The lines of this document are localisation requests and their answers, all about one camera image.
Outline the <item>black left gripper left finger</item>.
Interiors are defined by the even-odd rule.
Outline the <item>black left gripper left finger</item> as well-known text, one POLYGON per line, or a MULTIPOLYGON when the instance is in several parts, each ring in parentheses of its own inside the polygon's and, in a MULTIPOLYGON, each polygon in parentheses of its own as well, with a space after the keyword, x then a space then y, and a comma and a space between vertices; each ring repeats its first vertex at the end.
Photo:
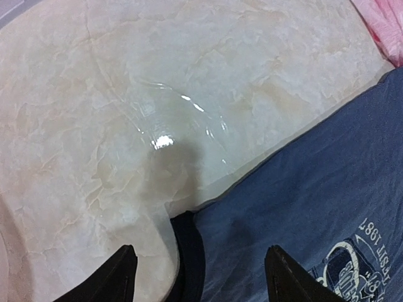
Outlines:
POLYGON ((123 245, 85 281, 56 302, 132 302, 137 264, 133 246, 123 245))

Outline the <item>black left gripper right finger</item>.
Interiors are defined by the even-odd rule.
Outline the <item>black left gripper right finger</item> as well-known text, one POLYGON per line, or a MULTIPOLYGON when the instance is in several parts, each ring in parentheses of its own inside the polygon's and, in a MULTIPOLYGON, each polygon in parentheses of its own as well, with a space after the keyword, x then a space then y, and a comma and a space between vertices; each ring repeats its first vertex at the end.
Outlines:
POLYGON ((264 268, 270 302, 335 302, 340 296, 317 282, 279 245, 271 246, 264 268))

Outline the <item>pink patterned shorts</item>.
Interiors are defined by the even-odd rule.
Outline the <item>pink patterned shorts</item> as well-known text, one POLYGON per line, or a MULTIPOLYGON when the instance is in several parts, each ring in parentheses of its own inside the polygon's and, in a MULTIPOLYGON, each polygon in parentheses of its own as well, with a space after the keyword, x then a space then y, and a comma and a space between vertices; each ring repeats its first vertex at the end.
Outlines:
POLYGON ((402 67, 402 0, 351 1, 383 55, 402 67))

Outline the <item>dark blue garment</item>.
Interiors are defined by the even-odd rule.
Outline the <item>dark blue garment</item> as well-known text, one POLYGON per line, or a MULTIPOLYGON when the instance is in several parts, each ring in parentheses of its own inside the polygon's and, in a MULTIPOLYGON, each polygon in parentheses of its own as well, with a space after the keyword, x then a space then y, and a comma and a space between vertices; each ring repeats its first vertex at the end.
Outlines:
POLYGON ((345 301, 401 301, 402 69, 171 224, 168 301, 268 301, 273 245, 345 301))

